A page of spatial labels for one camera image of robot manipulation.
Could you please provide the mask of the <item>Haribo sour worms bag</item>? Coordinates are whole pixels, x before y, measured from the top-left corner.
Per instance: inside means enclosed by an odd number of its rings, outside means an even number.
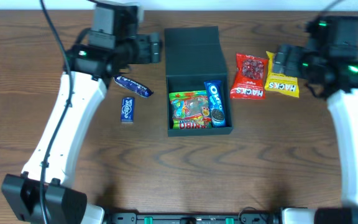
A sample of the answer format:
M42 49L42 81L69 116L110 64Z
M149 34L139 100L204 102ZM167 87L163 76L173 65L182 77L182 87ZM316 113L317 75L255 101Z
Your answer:
M169 94L173 129L212 128L209 101L205 90Z

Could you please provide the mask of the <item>yellow Hacks candy bag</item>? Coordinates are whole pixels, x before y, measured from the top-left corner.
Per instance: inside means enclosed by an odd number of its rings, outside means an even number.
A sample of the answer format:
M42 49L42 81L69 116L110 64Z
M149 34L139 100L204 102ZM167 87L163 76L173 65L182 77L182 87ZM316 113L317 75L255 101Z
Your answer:
M265 90L299 98L300 89L298 86L298 79L286 76L282 73L273 72L273 58L275 54L269 51L266 51L266 54L268 57L268 72L264 86Z

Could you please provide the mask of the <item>dark blue snack wrapper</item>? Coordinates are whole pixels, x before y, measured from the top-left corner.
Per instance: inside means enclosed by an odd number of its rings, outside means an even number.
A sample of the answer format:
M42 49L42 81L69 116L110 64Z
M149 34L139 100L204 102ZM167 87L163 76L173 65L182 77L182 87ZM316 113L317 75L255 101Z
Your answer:
M151 95L153 95L153 91L146 87L145 85L136 82L130 78L127 78L123 75L118 75L114 77L114 81L121 87L133 91L134 93L136 93L137 95L144 97L144 98L148 98Z

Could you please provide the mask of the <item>red Hacks candy bag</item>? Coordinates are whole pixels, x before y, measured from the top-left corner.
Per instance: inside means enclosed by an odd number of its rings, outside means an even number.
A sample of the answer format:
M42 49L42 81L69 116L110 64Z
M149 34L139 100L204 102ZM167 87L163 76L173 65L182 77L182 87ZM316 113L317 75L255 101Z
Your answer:
M237 72L230 90L230 98L264 100L264 76L268 60L237 53L236 63Z

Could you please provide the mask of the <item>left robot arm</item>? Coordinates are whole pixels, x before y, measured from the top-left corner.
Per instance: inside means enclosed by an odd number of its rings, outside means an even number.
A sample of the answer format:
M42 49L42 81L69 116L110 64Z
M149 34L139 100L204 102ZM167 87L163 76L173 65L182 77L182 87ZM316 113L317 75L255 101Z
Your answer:
M1 190L16 218L29 223L104 223L105 209L73 189L78 156L90 122L111 82L145 98L152 92L126 78L131 64L159 63L160 36L140 34L139 4L96 1L93 25L63 49L63 73L43 135L20 175Z

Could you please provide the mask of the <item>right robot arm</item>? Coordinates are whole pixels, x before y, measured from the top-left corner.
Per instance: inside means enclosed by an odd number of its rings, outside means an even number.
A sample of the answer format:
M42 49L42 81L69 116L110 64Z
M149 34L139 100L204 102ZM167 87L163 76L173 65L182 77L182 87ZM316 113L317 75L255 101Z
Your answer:
M340 208L284 208L271 223L358 223L358 17L318 15L306 26L304 47L283 44L273 73L321 85L336 130L341 162Z

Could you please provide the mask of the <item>blue Oreo cookie pack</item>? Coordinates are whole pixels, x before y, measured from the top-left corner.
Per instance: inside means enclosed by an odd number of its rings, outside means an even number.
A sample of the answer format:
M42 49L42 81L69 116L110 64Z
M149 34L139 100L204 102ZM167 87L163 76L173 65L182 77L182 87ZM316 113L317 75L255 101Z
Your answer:
M221 95L221 80L205 81L206 94L209 101L209 110L214 128L226 126L223 98Z

